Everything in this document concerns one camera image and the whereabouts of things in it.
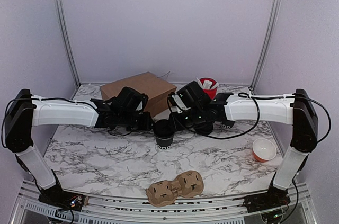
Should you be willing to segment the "black plastic cup lid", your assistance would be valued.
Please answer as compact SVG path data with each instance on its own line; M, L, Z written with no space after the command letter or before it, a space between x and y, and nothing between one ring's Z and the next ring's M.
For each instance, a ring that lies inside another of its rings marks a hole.
M174 130L170 126L170 122L167 119L156 121L153 127L153 132L157 138L161 139L168 139L174 136Z

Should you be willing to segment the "black paper coffee cup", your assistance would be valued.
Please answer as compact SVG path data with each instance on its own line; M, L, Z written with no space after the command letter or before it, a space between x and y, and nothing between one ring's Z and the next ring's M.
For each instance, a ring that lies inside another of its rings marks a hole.
M161 137L155 137L156 140L156 149L157 150L167 150L171 148L173 143L173 136L161 138Z

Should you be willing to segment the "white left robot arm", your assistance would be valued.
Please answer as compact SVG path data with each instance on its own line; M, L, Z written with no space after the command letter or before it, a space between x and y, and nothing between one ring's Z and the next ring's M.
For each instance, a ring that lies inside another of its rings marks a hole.
M73 125L107 129L125 128L127 134L150 131L154 121L146 111L148 96L124 87L118 96L109 100L68 100L61 97L45 98L19 91L5 110L1 139L3 146L15 154L17 162L29 172L39 190L39 201L81 211L88 197L65 191L55 172L47 165L31 137L32 127L44 125Z

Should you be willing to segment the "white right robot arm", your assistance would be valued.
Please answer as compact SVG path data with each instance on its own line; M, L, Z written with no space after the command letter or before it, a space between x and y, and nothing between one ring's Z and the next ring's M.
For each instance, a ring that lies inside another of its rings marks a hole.
M176 131L192 128L204 136L212 132L215 122L229 127L238 120L291 125L290 145L268 190L246 196L243 205L248 212L256 212L291 202L288 188L318 144L318 116L305 90L297 89L295 93L278 96L218 93L210 98L199 87L186 85L177 93L170 93L167 104L177 109L169 116Z

